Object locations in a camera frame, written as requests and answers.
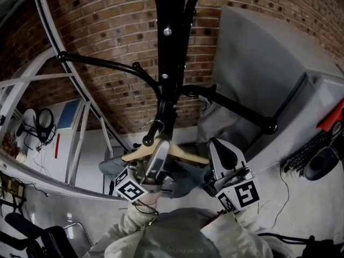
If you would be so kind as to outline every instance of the gray jacket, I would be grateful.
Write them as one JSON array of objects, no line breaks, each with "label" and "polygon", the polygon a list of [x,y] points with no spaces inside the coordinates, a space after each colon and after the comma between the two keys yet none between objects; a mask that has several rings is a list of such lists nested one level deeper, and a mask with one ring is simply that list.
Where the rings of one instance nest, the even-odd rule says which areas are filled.
[{"label": "gray jacket", "polygon": [[[151,212],[148,207],[138,208]],[[293,257],[289,246],[278,239],[256,235],[263,230],[245,211],[222,215],[211,223],[213,212],[202,209],[179,209],[159,216],[144,213],[129,204],[120,222],[84,258],[273,258],[273,250],[278,257]]]}]

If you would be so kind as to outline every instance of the concrete floor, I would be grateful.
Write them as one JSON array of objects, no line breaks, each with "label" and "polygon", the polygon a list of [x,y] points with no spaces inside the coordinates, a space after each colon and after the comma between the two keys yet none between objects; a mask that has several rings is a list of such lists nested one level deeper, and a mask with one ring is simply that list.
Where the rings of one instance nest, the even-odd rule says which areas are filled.
[{"label": "concrete floor", "polygon": [[[278,166],[256,173],[260,181],[261,200],[258,206],[250,208],[253,216],[257,216],[260,225],[270,229],[274,224],[276,215],[285,203],[288,193],[280,177]],[[310,182],[299,178],[295,173],[283,175],[290,191],[290,199],[283,212],[278,216],[273,232],[283,235],[307,238],[314,235],[316,239],[344,238],[344,171],[341,163],[327,176]],[[108,228],[116,224],[127,205],[122,201],[91,200],[67,197],[50,193],[47,198],[44,194],[27,189],[27,203],[24,213],[38,226],[48,228],[54,225],[62,227],[73,222],[81,222],[91,240],[96,242]],[[220,203],[209,197],[203,190],[195,189],[186,197],[180,199],[161,198],[158,203],[160,212],[169,212],[181,207],[203,207],[219,211]],[[11,212],[3,206],[4,214]],[[2,231],[16,235],[16,232],[2,221]],[[81,230],[73,228],[69,235],[80,237]],[[296,255],[302,253],[302,246],[296,246]],[[13,249],[0,245],[0,254],[9,257],[9,253],[20,254]]]}]

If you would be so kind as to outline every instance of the hanger hook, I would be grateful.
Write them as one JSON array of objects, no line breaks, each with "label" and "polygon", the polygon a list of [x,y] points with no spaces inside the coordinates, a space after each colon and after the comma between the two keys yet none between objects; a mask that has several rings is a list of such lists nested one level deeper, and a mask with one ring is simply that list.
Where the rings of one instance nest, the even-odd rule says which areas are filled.
[{"label": "hanger hook", "polygon": [[156,136],[156,137],[158,137],[158,136],[161,135],[161,133],[162,133],[162,132],[164,131],[164,129],[165,129],[165,123],[163,123],[163,122],[162,122],[161,120],[159,120],[159,119],[151,119],[150,121],[146,122],[146,123],[144,124],[144,126],[141,127],[141,129],[145,128],[149,123],[153,123],[153,122],[155,122],[155,121],[157,121],[158,123],[161,123],[161,124],[162,124],[162,130],[161,130],[161,132],[159,132],[159,134]]}]

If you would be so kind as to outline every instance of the black metal coat rack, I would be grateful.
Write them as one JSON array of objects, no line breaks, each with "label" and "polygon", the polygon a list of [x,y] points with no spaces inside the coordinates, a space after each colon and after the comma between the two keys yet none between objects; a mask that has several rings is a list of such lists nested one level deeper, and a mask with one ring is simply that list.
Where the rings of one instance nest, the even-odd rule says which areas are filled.
[{"label": "black metal coat rack", "polygon": [[134,62],[132,67],[121,63],[91,58],[88,56],[58,53],[60,62],[80,62],[135,75],[154,90],[157,98],[155,120],[143,139],[143,144],[151,146],[156,131],[161,137],[172,138],[174,123],[177,118],[176,104],[180,95],[195,97],[204,96],[234,113],[244,117],[262,129],[262,133],[271,135],[277,130],[277,121],[272,117],[264,117],[259,113],[215,92],[214,88],[197,85],[183,85],[184,66],[187,58],[191,23],[196,14],[198,0],[155,0],[157,10],[157,36],[159,80],[152,79],[140,63]]}]

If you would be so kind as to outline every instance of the brick wall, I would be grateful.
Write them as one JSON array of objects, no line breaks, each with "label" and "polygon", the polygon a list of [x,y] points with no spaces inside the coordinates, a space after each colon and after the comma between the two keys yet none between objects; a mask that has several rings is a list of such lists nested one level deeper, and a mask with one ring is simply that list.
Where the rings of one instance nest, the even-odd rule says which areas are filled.
[{"label": "brick wall", "polygon": [[[132,64],[139,61],[156,78],[156,11],[154,0],[48,0],[67,51]],[[342,63],[343,0],[199,0],[191,30],[185,83],[208,85],[216,51],[222,5],[261,12],[307,33]],[[34,2],[26,1],[2,31],[0,77],[13,72],[49,47]],[[121,133],[137,132],[154,118],[153,91],[138,78],[119,71],[76,64],[99,107]],[[43,73],[63,71],[56,60]],[[46,106],[77,97],[68,79],[30,84],[22,108]],[[195,125],[200,101],[182,97],[176,127]],[[99,127],[91,121],[93,127]]]}]

